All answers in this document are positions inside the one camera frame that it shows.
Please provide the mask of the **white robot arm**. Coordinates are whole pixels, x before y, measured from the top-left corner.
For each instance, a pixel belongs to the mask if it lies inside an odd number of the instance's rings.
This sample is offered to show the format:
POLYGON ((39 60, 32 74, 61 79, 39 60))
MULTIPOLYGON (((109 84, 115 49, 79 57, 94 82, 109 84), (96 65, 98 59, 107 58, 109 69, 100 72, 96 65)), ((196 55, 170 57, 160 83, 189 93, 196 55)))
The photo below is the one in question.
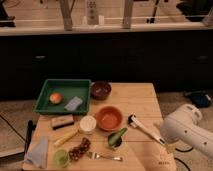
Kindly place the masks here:
POLYGON ((181 140, 213 159, 213 132, 198 126, 202 118, 197 107, 184 104, 164 118, 160 134, 167 144, 181 140))

